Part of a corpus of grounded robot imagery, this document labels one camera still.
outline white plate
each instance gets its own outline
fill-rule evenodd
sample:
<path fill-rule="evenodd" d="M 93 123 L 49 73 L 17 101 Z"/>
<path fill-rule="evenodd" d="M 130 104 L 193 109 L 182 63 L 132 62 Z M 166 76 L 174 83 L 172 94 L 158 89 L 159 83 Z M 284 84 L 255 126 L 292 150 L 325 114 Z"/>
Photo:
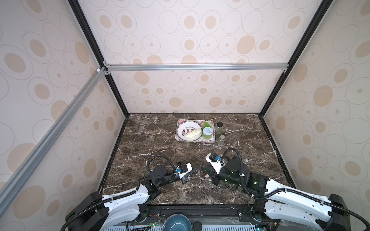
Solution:
<path fill-rule="evenodd" d="M 202 127 L 200 126 L 200 124 L 198 124 L 194 121 L 185 121 L 177 127 L 177 135 L 182 140 L 195 141 L 195 140 L 199 139 L 202 136 L 202 134 L 200 134 L 199 137 L 195 137 L 193 139 L 185 138 L 186 134 L 188 134 L 189 132 L 194 131 L 195 129 L 202 129 Z"/>

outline robotic arm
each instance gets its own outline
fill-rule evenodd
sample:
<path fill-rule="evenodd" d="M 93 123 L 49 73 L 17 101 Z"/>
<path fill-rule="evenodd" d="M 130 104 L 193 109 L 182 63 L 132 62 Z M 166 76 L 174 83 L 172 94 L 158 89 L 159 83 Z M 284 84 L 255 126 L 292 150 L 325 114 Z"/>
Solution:
<path fill-rule="evenodd" d="M 225 163 L 226 153 L 234 151 L 237 156 Z M 283 184 L 266 176 L 248 171 L 238 150 L 227 149 L 220 157 L 210 153 L 206 160 L 211 166 L 201 167 L 214 185 L 228 181 L 242 186 L 245 193 L 255 199 L 251 214 L 256 221 L 263 218 L 283 219 L 314 227 L 320 231 L 350 231 L 350 216 L 369 223 L 356 213 L 347 209 L 343 199 L 335 194 L 330 197 L 309 194 Z"/>
<path fill-rule="evenodd" d="M 156 157 L 165 158 L 173 169 L 168 171 L 160 164 L 151 171 L 149 164 Z M 61 231 L 67 227 L 69 231 L 99 231 L 125 221 L 141 222 L 148 213 L 145 203 L 159 196 L 162 186 L 178 180 L 186 184 L 188 175 L 199 168 L 193 169 L 190 163 L 180 162 L 175 167 L 166 156 L 156 155 L 148 161 L 147 169 L 149 175 L 139 179 L 136 188 L 103 196 L 98 192 L 91 193 L 66 216 Z"/>

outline tray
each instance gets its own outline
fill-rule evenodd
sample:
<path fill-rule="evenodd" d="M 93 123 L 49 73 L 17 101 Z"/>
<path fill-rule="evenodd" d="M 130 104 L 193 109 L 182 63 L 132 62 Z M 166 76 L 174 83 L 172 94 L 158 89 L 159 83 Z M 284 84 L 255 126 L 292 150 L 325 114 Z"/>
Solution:
<path fill-rule="evenodd" d="M 183 123 L 183 122 L 185 122 L 185 121 L 194 121 L 194 122 L 196 122 L 196 123 L 200 124 L 200 126 L 201 126 L 201 127 L 203 127 L 203 126 L 204 126 L 204 123 L 205 123 L 205 122 L 207 122 L 207 123 L 211 126 L 211 128 L 213 129 L 213 135 L 212 135 L 212 138 L 211 138 L 211 139 L 209 139 L 209 140 L 206 140 L 206 139 L 204 139 L 204 138 L 203 138 L 203 136 L 201 136 L 199 139 L 194 140 L 194 141 L 185 141 L 185 140 L 182 140 L 182 139 L 177 135 L 177 127 L 178 127 L 181 123 Z M 179 120 L 177 121 L 176 130 L 175 130 L 175 140 L 177 140 L 177 141 L 182 141 L 182 142 L 214 143 L 214 142 L 215 142 L 215 140 L 216 140 L 216 136 L 215 136 L 215 123 L 214 123 L 213 121 L 211 121 L 211 120 L 179 119 Z"/>

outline brown marble surface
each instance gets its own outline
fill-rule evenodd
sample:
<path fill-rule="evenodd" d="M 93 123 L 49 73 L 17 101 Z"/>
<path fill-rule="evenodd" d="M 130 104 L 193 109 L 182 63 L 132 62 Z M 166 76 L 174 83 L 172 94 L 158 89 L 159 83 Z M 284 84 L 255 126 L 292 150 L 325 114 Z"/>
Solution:
<path fill-rule="evenodd" d="M 181 142 L 175 140 L 178 119 L 204 119 L 215 123 L 222 121 L 226 136 L 225 146 L 217 143 Z M 121 139 L 103 194 L 112 194 L 136 187 L 137 179 L 147 175 L 147 160 L 156 154 L 165 154 L 176 165 L 191 163 L 193 167 L 205 166 L 208 153 L 222 153 L 228 147 L 237 148 L 249 171 L 268 176 L 287 185 L 283 170 L 275 156 L 270 141 L 259 118 L 248 114 L 131 114 Z M 169 164 L 162 158 L 151 163 Z M 189 182 L 181 181 L 162 187 L 163 193 L 148 204 L 244 204 L 253 203 L 241 187 L 229 190 L 225 182 L 218 186 L 203 173 L 193 174 Z"/>

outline wallpaper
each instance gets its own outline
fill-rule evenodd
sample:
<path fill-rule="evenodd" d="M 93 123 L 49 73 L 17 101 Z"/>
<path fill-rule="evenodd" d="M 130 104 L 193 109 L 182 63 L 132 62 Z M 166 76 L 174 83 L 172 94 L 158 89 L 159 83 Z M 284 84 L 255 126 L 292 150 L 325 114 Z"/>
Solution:
<path fill-rule="evenodd" d="M 64 1 L 0 1 L 0 189 L 96 69 Z"/>
<path fill-rule="evenodd" d="M 106 79 L 97 83 L 0 219 L 0 231 L 56 231 L 98 188 L 124 116 Z"/>
<path fill-rule="evenodd" d="M 79 0 L 113 64 L 287 62 L 321 0 Z"/>
<path fill-rule="evenodd" d="M 260 112 L 282 70 L 113 71 L 129 112 Z"/>
<path fill-rule="evenodd" d="M 301 190 L 370 220 L 370 1 L 337 1 L 265 116 Z M 365 226 L 351 217 L 354 230 Z"/>

